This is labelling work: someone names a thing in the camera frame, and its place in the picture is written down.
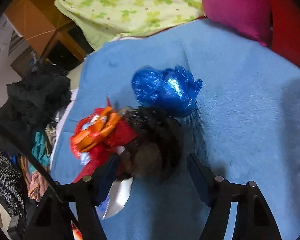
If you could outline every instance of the plastic bag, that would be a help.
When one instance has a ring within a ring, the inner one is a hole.
[[[148,66],[137,71],[132,78],[135,97],[142,106],[162,108],[173,117],[192,113],[202,85],[201,79],[194,81],[190,71],[181,66],[163,71]]]

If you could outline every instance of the mattress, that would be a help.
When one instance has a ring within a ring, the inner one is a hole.
[[[101,222],[109,240],[199,239],[209,208],[186,170],[195,153],[230,182],[254,180],[283,240],[300,234],[300,69],[255,41],[197,20],[143,40],[106,43],[82,68],[76,102],[61,131],[51,175],[71,183],[82,166],[70,150],[78,121],[106,97],[118,107],[138,106],[131,88],[136,70],[181,65],[204,81],[197,108],[179,121],[184,149],[178,170],[162,183],[135,179],[117,215]],[[232,239],[236,204],[225,239]]]

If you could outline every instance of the pile of clothes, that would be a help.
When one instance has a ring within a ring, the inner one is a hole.
[[[7,85],[8,100],[0,107],[0,125],[46,170],[55,142],[56,113],[70,103],[70,80],[65,75],[59,66],[38,62],[20,82]],[[47,188],[25,157],[0,142],[0,202],[9,215],[25,219],[28,203],[36,206]]]

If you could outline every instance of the teal cloth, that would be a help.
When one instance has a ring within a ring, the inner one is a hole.
[[[34,147],[32,148],[31,152],[32,155],[39,161],[39,163],[43,167],[47,168],[49,166],[50,157],[47,156],[45,142],[45,136],[40,132],[36,132],[34,138]],[[34,166],[32,166],[32,164],[29,163],[30,174],[32,174],[35,171],[36,169],[34,168]]]

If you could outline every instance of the black and white speckled fabric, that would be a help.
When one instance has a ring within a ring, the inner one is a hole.
[[[23,178],[12,162],[0,150],[0,203],[10,216],[25,218]]]

